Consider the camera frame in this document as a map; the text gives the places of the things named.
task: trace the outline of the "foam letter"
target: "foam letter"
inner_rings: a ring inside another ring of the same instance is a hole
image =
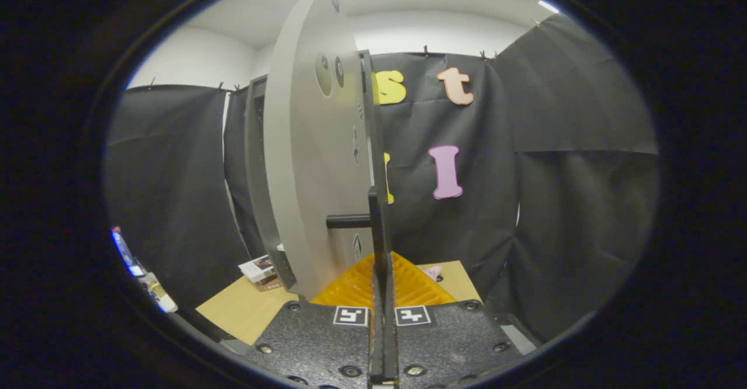
[[[396,104],[405,100],[407,90],[401,83],[405,76],[398,71],[377,72],[376,83],[379,86],[379,104]]]
[[[430,157],[435,160],[435,179],[437,187],[433,191],[433,198],[454,198],[464,192],[456,182],[456,155],[459,148],[456,145],[440,145],[428,150]]]
[[[386,203],[391,204],[395,202],[395,196],[389,193],[389,172],[386,170],[386,165],[389,164],[391,157],[389,153],[384,153],[384,175],[386,177]]]
[[[459,68],[447,68],[438,73],[435,77],[444,82],[444,86],[446,86],[446,96],[449,97],[451,102],[465,105],[472,103],[472,100],[474,100],[474,95],[472,93],[465,93],[464,85],[462,84],[469,81],[469,75],[459,73]]]

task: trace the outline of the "small pink object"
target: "small pink object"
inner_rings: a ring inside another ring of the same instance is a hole
[[[434,267],[430,267],[429,269],[426,269],[425,274],[428,275],[433,281],[436,281],[438,278],[438,275],[441,274],[441,266],[436,265]]]

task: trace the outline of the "orange plastic part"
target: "orange plastic part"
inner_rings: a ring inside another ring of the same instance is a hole
[[[374,306],[374,254],[366,256],[350,267],[316,296],[312,303],[327,306]],[[456,302],[451,294],[441,288],[412,262],[392,253],[395,278],[395,306],[432,306]]]

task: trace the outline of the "ceiling light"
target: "ceiling light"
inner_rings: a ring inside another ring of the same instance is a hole
[[[552,6],[551,4],[545,3],[545,1],[539,1],[538,3],[540,6],[543,6],[545,9],[548,9],[552,11],[553,13],[559,13],[560,10],[558,10],[555,6]]]

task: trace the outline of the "bolt hole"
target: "bolt hole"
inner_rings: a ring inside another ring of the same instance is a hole
[[[509,344],[509,343],[499,343],[499,344],[496,344],[493,347],[493,351],[495,351],[495,352],[504,352],[504,351],[506,351],[509,348],[511,348],[511,344]]]
[[[358,377],[361,375],[361,370],[355,366],[345,366],[340,369],[340,373],[346,377]]]
[[[297,383],[309,384],[309,382],[307,382],[306,380],[304,380],[303,378],[300,378],[298,376],[288,376],[288,378],[291,379],[292,381],[296,381]]]
[[[422,376],[425,374],[425,368],[423,366],[419,365],[411,365],[408,368],[405,368],[405,373],[407,373],[408,376]]]
[[[261,352],[262,354],[271,354],[273,349],[267,344],[259,344],[257,346],[257,351]]]

